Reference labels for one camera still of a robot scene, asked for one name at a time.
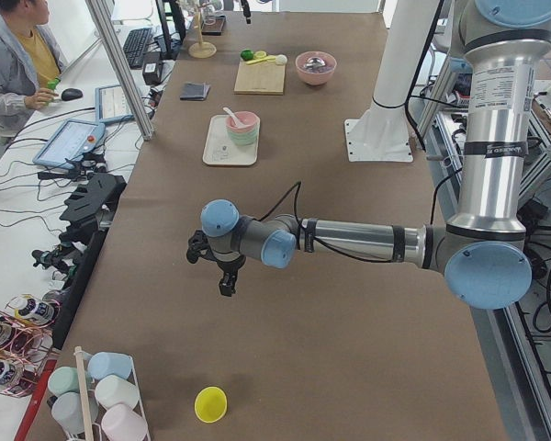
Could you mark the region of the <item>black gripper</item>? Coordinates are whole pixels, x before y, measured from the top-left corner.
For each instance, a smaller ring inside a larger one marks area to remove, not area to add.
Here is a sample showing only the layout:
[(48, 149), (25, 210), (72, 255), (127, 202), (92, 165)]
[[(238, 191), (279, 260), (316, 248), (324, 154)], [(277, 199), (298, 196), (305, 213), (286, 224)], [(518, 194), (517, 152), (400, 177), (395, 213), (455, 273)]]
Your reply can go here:
[(200, 258), (214, 262), (224, 272), (219, 281), (219, 293), (225, 297), (232, 297), (236, 293), (237, 273), (246, 262), (246, 257), (236, 254), (234, 257), (219, 257), (219, 254), (212, 250), (208, 237), (201, 230), (195, 230), (188, 239), (186, 260), (195, 264)]

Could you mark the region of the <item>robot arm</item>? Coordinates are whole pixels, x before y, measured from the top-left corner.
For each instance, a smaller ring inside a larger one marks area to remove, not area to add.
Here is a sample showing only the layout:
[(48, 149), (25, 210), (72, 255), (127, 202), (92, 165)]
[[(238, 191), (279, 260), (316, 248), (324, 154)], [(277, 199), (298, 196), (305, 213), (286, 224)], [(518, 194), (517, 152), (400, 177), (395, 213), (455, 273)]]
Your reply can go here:
[(533, 272), (517, 211), (534, 68), (551, 50), (551, 1), (459, 1), (454, 12), (451, 50), (472, 70), (455, 214), (444, 226), (413, 229), (296, 214), (256, 219), (228, 200), (211, 201), (186, 258), (218, 265), (222, 295), (234, 293), (248, 258), (283, 268), (296, 251), (319, 250), (439, 272), (457, 298), (477, 309), (502, 309), (526, 294)]

